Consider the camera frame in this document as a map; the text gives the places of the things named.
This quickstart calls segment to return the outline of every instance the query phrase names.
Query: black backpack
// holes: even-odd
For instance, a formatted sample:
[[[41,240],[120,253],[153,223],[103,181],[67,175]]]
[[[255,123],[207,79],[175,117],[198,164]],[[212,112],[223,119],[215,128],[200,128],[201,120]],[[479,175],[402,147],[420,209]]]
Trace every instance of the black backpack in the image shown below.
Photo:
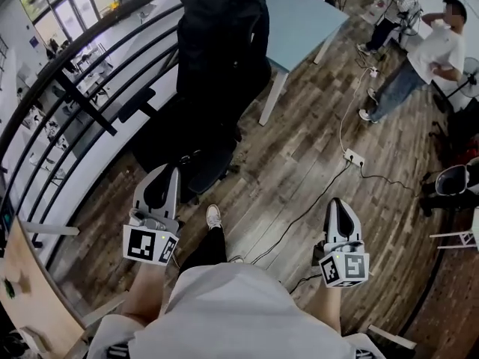
[[[181,2],[177,92],[236,124],[271,77],[266,1]]]

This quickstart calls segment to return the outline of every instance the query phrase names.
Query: railing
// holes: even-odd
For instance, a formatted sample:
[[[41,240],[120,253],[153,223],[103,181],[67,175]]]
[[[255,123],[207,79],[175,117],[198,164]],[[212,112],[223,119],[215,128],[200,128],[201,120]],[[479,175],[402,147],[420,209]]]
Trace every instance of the railing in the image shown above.
[[[0,137],[0,161],[2,162],[2,165],[4,165],[3,162],[5,161],[10,162],[10,167],[6,166],[6,168],[8,168],[8,174],[4,175],[6,187],[0,203],[0,214],[4,214],[5,211],[9,209],[13,213],[12,215],[18,215],[22,211],[22,219],[24,221],[43,223],[52,207],[55,205],[55,202],[65,185],[68,183],[72,175],[74,175],[83,158],[91,151],[91,148],[94,147],[105,132],[109,133],[111,137],[115,137],[117,134],[117,130],[114,128],[113,123],[118,118],[118,110],[115,113],[106,116],[107,109],[117,103],[119,97],[127,89],[135,88],[135,91],[131,91],[131,89],[129,90],[129,96],[132,96],[137,91],[153,85],[177,65],[176,58],[174,57],[174,54],[177,51],[177,44],[175,43],[159,54],[154,55],[154,57],[140,67],[139,70],[132,72],[131,68],[128,68],[133,61],[138,59],[138,57],[153,49],[155,45],[160,44],[162,40],[172,35],[177,30],[177,26],[173,25],[124,59],[119,65],[112,69],[109,74],[106,74],[105,77],[102,78],[102,81],[97,83],[97,86],[90,93],[88,93],[87,90],[84,95],[79,89],[79,84],[81,84],[87,76],[98,68],[99,65],[104,63],[108,57],[114,54],[115,51],[119,50],[120,47],[127,45],[127,42],[135,38],[136,35],[144,32],[147,28],[157,25],[161,20],[168,19],[172,14],[182,8],[181,4],[170,7],[143,24],[140,24],[136,29],[128,33],[114,45],[105,49],[103,53],[101,52],[100,56],[92,62],[86,70],[81,72],[78,77],[72,79],[64,72],[64,68],[68,66],[70,62],[76,58],[83,49],[85,49],[85,47],[91,44],[96,37],[106,32],[114,25],[117,25],[122,20],[130,17],[130,15],[134,14],[137,10],[140,10],[141,7],[152,1],[153,0],[130,0],[125,4],[122,4],[118,9],[105,16],[97,24],[89,28],[82,36],[72,42],[40,73],[37,81],[31,86],[16,108]],[[151,74],[152,70],[156,70],[154,68],[159,69],[154,73],[153,77],[150,77],[139,88],[133,86],[133,84],[147,72],[150,72]],[[99,108],[96,108],[92,102],[97,99],[100,93],[106,93],[105,89],[108,89],[112,85],[112,82],[115,82],[115,79],[119,75],[122,75],[122,72],[124,71],[126,71],[127,74],[131,74],[131,76],[127,81],[122,83],[116,91],[110,92],[108,94],[109,98],[106,102],[104,102]],[[51,87],[52,83],[62,86],[63,92],[60,90],[61,93],[58,95],[58,99],[51,104],[51,107],[46,111],[36,129],[31,132],[30,138],[26,142],[24,149],[21,153],[18,152],[18,159],[15,157],[10,158],[8,155],[9,150],[14,149],[12,142],[15,137],[19,137],[19,131],[20,129],[23,129],[22,126],[24,126],[22,123],[25,123],[25,119],[28,118],[32,110],[38,108],[38,100],[46,89]],[[34,150],[35,143],[43,137],[42,135],[46,131],[46,127],[49,124],[51,125],[52,119],[55,119],[55,115],[59,113],[59,109],[62,109],[61,106],[64,105],[66,101],[75,102],[78,107],[70,111],[63,124],[58,126],[55,131],[50,132],[48,138],[49,143],[44,143],[44,150],[41,153],[41,156],[35,159],[36,162],[32,164],[32,166],[28,165],[29,162],[27,158],[32,158],[32,150]],[[63,136],[65,135],[65,132],[72,130],[72,124],[75,123],[75,120],[79,120],[79,115],[83,115],[83,113],[88,114],[90,119],[86,123],[82,123],[81,129],[74,132],[73,136],[70,134],[70,140],[68,140],[67,143],[64,143]],[[79,147],[79,142],[84,139],[88,132],[91,132],[93,129],[92,126],[95,123],[99,125],[97,126],[99,129],[88,143],[83,146],[81,152],[78,153],[77,149]],[[59,147],[59,142],[64,143],[64,146]],[[65,161],[68,159],[70,159],[71,164],[67,169],[66,166],[68,164],[65,165]],[[33,167],[33,171],[29,174],[28,178],[23,177],[22,182],[20,182],[19,172],[22,169],[24,171],[26,165],[28,165],[29,169]],[[48,176],[44,180],[38,179],[39,171],[42,171],[43,175],[45,175],[46,171]],[[31,198],[31,188],[34,183],[37,187],[40,187],[40,190],[38,190],[36,194],[34,193],[34,197]],[[17,191],[16,198],[12,197],[14,187]],[[28,206],[26,209],[24,204],[27,196],[29,196],[32,205]],[[42,200],[46,201],[46,206],[44,209],[39,210],[39,205]],[[34,236],[34,245],[36,247],[41,247],[41,243],[36,242],[36,239],[37,236]],[[4,244],[5,240],[0,241],[0,254],[1,247],[2,245],[4,246]]]
[[[8,46],[5,44],[3,39],[0,36],[0,92],[1,92],[1,78],[3,77],[3,73],[5,72],[5,60],[7,59],[7,50]]]

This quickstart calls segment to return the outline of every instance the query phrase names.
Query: white sneaker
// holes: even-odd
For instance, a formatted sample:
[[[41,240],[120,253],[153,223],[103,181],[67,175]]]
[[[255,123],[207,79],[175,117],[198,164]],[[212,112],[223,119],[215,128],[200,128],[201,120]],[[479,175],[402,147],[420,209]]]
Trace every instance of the white sneaker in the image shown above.
[[[367,94],[376,103],[376,105],[379,105],[376,99],[376,91],[373,88],[368,88]]]
[[[244,263],[245,260],[240,255],[236,255],[233,258],[231,258],[230,260],[228,260],[228,262],[229,263]]]
[[[363,55],[371,56],[371,52],[367,50],[366,44],[356,44],[356,49],[359,50]]]
[[[364,109],[359,109],[359,117],[364,121],[369,121],[370,123],[377,123],[377,121],[372,121],[369,114]]]
[[[222,227],[222,215],[217,205],[209,205],[207,210],[207,225],[211,229]]]

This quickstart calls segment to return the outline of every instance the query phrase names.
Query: shoe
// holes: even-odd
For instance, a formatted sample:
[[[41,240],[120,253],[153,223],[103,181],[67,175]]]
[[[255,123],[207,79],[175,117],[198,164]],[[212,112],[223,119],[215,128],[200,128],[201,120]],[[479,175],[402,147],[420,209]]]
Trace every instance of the shoe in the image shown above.
[[[217,205],[209,205],[207,210],[207,225],[211,229],[222,227],[222,215]]]
[[[236,255],[235,257],[228,260],[228,262],[229,263],[244,263],[245,260],[240,255]]]
[[[376,91],[373,88],[367,89],[367,95],[376,103],[376,105],[379,105],[376,99]]]
[[[429,218],[433,214],[433,210],[427,206],[427,202],[425,198],[421,198],[419,200],[419,206],[422,209],[424,217]]]
[[[363,55],[371,56],[371,52],[367,50],[365,44],[356,44],[356,49],[359,50]]]
[[[372,121],[369,114],[364,109],[359,109],[359,117],[364,121],[369,121],[370,123],[377,123],[377,121]]]

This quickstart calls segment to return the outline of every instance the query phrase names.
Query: floor outlet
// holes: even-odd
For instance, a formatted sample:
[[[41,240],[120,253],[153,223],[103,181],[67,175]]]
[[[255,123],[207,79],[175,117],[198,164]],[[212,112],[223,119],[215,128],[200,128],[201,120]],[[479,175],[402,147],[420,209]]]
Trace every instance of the floor outlet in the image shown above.
[[[348,161],[352,162],[357,167],[364,167],[364,163],[366,162],[358,153],[354,153],[351,149],[346,150],[344,152],[344,158]]]

